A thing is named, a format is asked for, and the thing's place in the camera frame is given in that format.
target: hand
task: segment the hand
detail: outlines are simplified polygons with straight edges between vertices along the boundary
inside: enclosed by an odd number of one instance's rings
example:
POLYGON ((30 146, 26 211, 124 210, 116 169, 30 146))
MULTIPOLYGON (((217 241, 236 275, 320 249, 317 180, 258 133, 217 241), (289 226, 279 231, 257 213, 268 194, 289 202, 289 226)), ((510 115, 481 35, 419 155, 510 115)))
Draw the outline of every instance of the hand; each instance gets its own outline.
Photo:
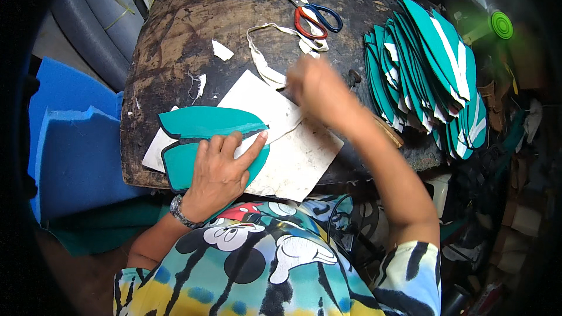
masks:
POLYGON ((337 130, 360 108, 341 76, 323 58, 300 57, 287 72, 287 87, 303 111, 337 130))
POLYGON ((249 179, 248 167, 262 150, 268 132, 262 131, 239 158, 235 149, 242 143, 237 130, 228 137, 215 135, 210 143, 199 142, 191 188, 183 196, 181 212, 192 222, 205 221, 244 193, 249 179))

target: t-shirt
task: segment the t-shirt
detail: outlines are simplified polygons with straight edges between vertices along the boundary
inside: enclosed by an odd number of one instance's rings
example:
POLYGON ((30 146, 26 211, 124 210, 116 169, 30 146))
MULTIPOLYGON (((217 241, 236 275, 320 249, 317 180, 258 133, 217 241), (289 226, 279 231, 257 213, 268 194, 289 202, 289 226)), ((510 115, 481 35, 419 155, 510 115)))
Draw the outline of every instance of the t-shirt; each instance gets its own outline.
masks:
MULTIPOLYGON (((439 250, 398 245, 371 291, 334 240, 327 244, 322 227, 334 199, 230 207, 181 237, 151 271, 117 273, 114 314, 439 315, 439 250)), ((348 223, 345 211, 334 216, 337 228, 348 223)))

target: right hand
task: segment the right hand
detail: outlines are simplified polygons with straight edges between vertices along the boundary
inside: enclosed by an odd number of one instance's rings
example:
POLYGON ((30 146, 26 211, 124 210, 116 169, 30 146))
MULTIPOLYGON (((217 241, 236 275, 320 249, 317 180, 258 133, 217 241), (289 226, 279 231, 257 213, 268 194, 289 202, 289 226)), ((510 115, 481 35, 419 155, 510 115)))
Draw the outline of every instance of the right hand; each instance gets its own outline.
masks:
POLYGON ((336 130, 360 108, 341 76, 323 58, 300 57, 287 72, 287 88, 303 111, 336 130))

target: green plastic spool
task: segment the green plastic spool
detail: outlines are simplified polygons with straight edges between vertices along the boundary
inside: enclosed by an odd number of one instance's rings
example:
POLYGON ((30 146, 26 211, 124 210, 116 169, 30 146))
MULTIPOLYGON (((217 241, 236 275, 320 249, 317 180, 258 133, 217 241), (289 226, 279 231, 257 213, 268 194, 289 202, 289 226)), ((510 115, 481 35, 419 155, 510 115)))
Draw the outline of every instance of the green plastic spool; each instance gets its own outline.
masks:
POLYGON ((513 25, 509 17, 501 11, 496 11, 489 18, 488 24, 499 38, 509 39, 513 35, 513 25))

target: wristwatch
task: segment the wristwatch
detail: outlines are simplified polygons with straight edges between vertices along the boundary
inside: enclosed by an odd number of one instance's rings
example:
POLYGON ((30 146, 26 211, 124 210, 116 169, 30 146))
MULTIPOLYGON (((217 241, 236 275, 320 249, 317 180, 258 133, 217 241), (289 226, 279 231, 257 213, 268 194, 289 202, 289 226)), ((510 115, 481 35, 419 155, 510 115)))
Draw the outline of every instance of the wristwatch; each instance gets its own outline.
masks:
POLYGON ((191 222, 183 215, 183 213, 181 212, 182 199, 183 196, 181 194, 176 195, 172 199, 172 203, 170 204, 170 214, 172 214, 173 217, 177 218, 179 222, 183 223, 187 228, 196 229, 202 227, 203 226, 202 222, 199 223, 191 222))

